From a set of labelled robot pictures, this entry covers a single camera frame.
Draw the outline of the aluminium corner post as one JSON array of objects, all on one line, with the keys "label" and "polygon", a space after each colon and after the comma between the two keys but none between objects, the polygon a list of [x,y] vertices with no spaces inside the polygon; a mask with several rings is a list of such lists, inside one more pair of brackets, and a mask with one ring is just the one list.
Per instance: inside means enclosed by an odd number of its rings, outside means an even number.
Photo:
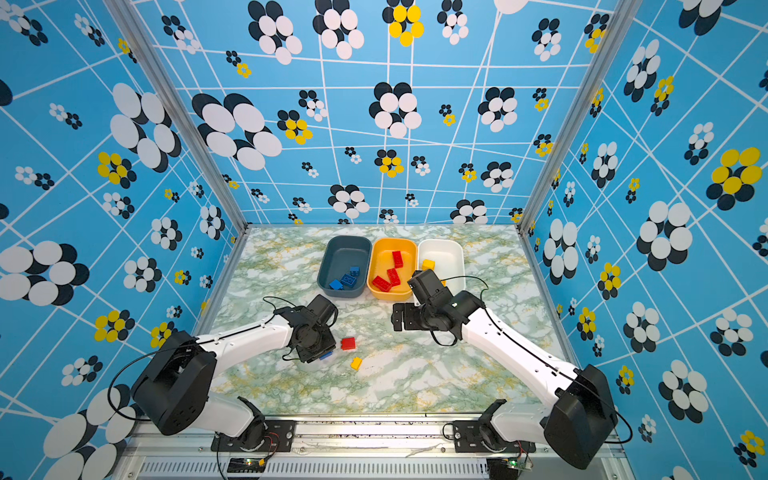
[{"label": "aluminium corner post", "polygon": [[139,65],[166,107],[171,120],[178,127],[180,138],[189,148],[191,157],[220,200],[222,208],[229,215],[238,234],[243,235],[248,230],[247,221],[229,188],[223,185],[221,172],[187,113],[182,98],[174,88],[168,68],[151,45],[145,28],[140,25],[135,9],[129,1],[104,1],[104,5],[119,30],[126,36],[131,48],[136,52]]},{"label": "aluminium corner post", "polygon": [[529,201],[525,206],[523,219],[519,227],[521,236],[526,234],[536,219],[536,215],[544,203],[551,180],[562,165],[568,148],[581,128],[587,114],[588,105],[602,85],[602,81],[621,48],[632,20],[641,4],[640,0],[622,0],[617,3],[616,10],[610,18],[606,38],[593,56],[593,60],[555,138],[553,152],[545,162],[531,192]]}]

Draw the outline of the right circuit board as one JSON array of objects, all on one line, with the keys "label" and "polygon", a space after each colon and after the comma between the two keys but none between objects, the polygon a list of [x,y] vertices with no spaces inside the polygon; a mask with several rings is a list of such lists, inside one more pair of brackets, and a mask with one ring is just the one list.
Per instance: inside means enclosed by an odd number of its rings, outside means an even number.
[{"label": "right circuit board", "polygon": [[519,480],[527,471],[522,461],[503,458],[486,460],[489,480]]}]

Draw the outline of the dark teal plastic bin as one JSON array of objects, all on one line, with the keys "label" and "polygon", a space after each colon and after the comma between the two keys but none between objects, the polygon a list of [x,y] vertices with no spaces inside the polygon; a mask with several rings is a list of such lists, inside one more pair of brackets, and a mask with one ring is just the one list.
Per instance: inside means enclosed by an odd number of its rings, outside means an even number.
[{"label": "dark teal plastic bin", "polygon": [[[340,235],[331,238],[326,246],[320,269],[317,274],[317,284],[327,297],[357,298],[366,289],[366,278],[372,253],[372,243],[362,236]],[[329,284],[345,274],[350,274],[350,268],[360,268],[357,283],[354,288],[335,291]]]}]

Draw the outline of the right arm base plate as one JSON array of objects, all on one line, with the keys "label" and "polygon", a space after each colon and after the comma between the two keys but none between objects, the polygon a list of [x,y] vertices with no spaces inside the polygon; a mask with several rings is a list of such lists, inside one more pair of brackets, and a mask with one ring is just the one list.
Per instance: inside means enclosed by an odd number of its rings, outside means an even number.
[{"label": "right arm base plate", "polygon": [[457,453],[511,454],[524,456],[536,452],[528,441],[506,441],[489,424],[479,420],[455,420],[450,423],[449,438]]}]

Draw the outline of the long red lego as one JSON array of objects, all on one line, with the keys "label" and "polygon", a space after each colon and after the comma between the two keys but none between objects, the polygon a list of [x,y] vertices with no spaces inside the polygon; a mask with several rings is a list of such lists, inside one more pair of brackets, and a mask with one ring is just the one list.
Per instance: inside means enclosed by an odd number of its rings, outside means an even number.
[{"label": "long red lego", "polygon": [[392,258],[393,258],[394,267],[396,269],[402,268],[404,266],[404,260],[403,260],[402,252],[400,250],[394,250],[392,252]]},{"label": "long red lego", "polygon": [[382,291],[382,292],[389,292],[391,290],[391,288],[392,288],[392,284],[389,281],[387,281],[384,278],[382,278],[381,276],[376,276],[372,280],[371,284],[377,290]]},{"label": "long red lego", "polygon": [[396,268],[390,268],[387,270],[387,280],[391,288],[402,284],[398,270]]}]

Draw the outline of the white plastic bin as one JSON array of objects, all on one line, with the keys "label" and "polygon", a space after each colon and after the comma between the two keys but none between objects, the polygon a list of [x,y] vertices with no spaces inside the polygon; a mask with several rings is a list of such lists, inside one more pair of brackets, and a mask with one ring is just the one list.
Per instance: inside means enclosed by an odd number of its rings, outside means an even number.
[{"label": "white plastic bin", "polygon": [[435,262],[435,274],[446,283],[452,293],[466,288],[464,252],[462,246],[447,239],[426,239],[418,245],[417,266],[422,269],[425,259]]}]

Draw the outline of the yellow plastic bin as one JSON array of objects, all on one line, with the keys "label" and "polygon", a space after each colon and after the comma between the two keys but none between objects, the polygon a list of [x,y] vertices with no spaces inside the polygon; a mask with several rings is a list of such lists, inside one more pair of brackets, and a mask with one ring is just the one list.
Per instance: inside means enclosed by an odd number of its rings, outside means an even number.
[{"label": "yellow plastic bin", "polygon": [[[387,270],[395,268],[392,258],[392,252],[400,250],[402,252],[404,266],[397,269],[402,284],[391,288],[389,292],[377,290],[372,284],[376,276],[381,276],[387,280]],[[367,286],[372,295],[383,301],[407,302],[412,297],[412,291],[407,282],[411,279],[417,266],[418,248],[415,242],[403,238],[382,238],[373,243],[373,250],[370,257],[369,272],[367,276]]]}]

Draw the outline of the aluminium front rail frame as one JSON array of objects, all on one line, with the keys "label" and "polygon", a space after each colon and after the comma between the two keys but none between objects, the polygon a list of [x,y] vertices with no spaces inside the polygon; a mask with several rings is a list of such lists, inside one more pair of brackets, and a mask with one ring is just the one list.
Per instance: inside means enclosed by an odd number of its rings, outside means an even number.
[{"label": "aluminium front rail frame", "polygon": [[[373,416],[293,416],[295,437],[289,452],[214,453],[213,436],[192,430],[164,437],[142,426],[117,463],[116,479],[488,479],[486,460],[522,461],[520,479],[632,479],[622,449],[605,445],[580,470],[546,444],[536,452],[457,453],[449,438],[449,414]],[[261,474],[227,472],[231,457],[263,458]]]}]

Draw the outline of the aluminium corner post right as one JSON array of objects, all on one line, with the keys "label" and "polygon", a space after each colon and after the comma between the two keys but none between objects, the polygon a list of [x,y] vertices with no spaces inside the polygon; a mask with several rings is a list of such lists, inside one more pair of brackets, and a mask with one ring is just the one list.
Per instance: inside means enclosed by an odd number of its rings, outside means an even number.
[{"label": "aluminium corner post right", "polygon": [[616,10],[610,18],[606,38],[593,56],[593,60],[555,138],[553,152],[545,162],[531,192],[529,201],[525,206],[523,219],[519,227],[521,236],[526,234],[536,219],[536,215],[544,203],[551,180],[562,165],[568,148],[581,128],[587,114],[588,105],[602,85],[602,81],[621,48],[632,20],[641,4],[640,0],[622,0],[617,3]]}]

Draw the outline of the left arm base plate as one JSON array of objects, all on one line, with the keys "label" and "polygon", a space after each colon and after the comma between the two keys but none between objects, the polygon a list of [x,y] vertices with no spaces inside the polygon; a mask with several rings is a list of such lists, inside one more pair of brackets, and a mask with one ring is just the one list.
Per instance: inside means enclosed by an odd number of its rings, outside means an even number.
[{"label": "left arm base plate", "polygon": [[297,422],[267,419],[249,427],[239,437],[217,435],[210,450],[214,453],[282,453],[289,452],[295,437]]}]

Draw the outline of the left circuit board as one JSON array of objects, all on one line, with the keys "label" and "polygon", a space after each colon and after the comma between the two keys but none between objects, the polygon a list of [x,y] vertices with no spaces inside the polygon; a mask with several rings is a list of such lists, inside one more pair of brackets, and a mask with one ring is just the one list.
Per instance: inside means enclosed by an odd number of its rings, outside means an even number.
[{"label": "left circuit board", "polygon": [[227,465],[227,472],[234,474],[261,474],[266,469],[266,460],[263,458],[237,458],[231,457]]}]

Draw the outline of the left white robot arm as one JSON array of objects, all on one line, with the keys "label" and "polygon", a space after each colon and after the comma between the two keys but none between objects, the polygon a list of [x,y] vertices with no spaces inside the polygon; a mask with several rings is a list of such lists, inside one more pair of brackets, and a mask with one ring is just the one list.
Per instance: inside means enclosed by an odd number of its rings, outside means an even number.
[{"label": "left white robot arm", "polygon": [[218,334],[193,337],[178,331],[138,376],[131,395],[166,436],[189,428],[208,430],[238,449],[253,451],[267,437],[264,414],[243,397],[213,393],[213,380],[273,350],[289,348],[300,362],[312,363],[335,347],[327,322],[304,307],[283,309],[269,321]]}]

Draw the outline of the dark blue lego brick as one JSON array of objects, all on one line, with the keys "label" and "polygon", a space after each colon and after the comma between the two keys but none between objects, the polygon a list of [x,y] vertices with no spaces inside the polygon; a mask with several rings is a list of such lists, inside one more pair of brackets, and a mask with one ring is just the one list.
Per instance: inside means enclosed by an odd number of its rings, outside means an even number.
[{"label": "dark blue lego brick", "polygon": [[357,277],[350,274],[345,274],[341,277],[340,282],[345,288],[354,288],[357,283]]}]

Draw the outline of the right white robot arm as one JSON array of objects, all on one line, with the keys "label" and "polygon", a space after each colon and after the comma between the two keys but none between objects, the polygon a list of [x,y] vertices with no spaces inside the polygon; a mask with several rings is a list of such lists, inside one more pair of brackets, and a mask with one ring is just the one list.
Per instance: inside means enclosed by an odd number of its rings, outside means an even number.
[{"label": "right white robot arm", "polygon": [[605,375],[582,369],[544,351],[505,324],[480,298],[462,291],[447,303],[396,303],[391,322],[396,331],[449,332],[489,355],[522,381],[542,409],[528,417],[513,405],[495,400],[473,423],[468,438],[478,447],[502,453],[523,442],[546,444],[562,460],[586,469],[619,423]]}]

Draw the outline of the circuit board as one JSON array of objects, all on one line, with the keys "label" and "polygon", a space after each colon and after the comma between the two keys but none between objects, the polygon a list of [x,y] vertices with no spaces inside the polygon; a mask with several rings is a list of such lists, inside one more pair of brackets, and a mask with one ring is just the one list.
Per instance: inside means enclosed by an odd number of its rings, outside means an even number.
[{"label": "circuit board", "polygon": [[527,471],[522,461],[503,458],[486,460],[489,480],[519,480]]},{"label": "circuit board", "polygon": [[227,465],[227,472],[234,474],[261,474],[266,469],[266,460],[263,458],[237,458],[231,457]]}]

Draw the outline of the aluminium corner post left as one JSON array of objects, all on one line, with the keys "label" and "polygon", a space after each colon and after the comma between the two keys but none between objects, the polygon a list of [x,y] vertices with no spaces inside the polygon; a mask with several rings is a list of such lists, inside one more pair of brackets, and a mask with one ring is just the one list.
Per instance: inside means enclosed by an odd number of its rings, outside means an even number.
[{"label": "aluminium corner post left", "polygon": [[223,185],[221,172],[187,113],[182,98],[174,88],[168,68],[151,45],[145,28],[140,25],[135,9],[129,1],[104,1],[104,5],[119,30],[126,36],[131,48],[136,52],[139,65],[166,107],[171,120],[178,127],[180,138],[189,148],[191,157],[220,200],[222,208],[229,215],[238,234],[243,235],[248,230],[247,221],[229,188]]}]

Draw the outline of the small red lego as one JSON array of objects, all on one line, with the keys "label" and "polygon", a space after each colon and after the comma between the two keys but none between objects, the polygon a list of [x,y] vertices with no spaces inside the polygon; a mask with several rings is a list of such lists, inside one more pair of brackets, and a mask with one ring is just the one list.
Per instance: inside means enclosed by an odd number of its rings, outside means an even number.
[{"label": "small red lego", "polygon": [[354,337],[343,338],[341,340],[341,349],[343,351],[354,351],[356,349],[356,340]]}]

